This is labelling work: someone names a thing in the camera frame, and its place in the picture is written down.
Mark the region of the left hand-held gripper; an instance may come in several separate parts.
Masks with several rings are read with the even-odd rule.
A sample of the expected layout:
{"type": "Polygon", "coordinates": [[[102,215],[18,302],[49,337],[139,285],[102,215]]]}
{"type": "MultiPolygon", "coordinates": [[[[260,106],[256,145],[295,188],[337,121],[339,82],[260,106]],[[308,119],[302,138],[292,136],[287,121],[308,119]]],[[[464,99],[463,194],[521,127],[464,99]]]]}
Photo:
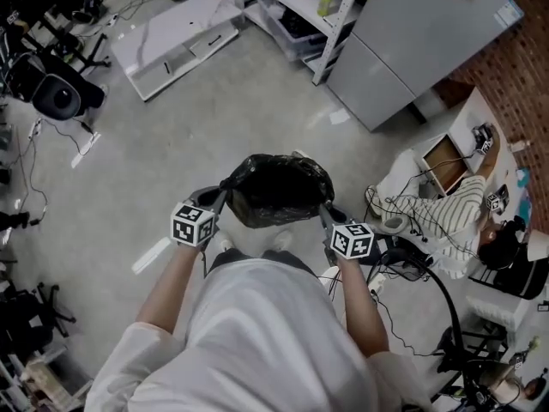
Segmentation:
{"type": "Polygon", "coordinates": [[[193,192],[171,213],[170,238],[180,245],[201,246],[213,235],[227,191],[211,186],[193,192]]]}

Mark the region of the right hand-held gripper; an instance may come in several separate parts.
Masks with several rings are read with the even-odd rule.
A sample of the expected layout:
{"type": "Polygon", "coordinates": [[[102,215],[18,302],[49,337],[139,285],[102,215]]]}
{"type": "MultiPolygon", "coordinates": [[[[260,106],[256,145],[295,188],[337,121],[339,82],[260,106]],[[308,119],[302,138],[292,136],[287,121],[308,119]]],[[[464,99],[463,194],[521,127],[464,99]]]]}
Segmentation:
{"type": "Polygon", "coordinates": [[[325,230],[327,248],[345,259],[366,258],[371,253],[374,232],[331,204],[319,207],[319,216],[325,230]]]}

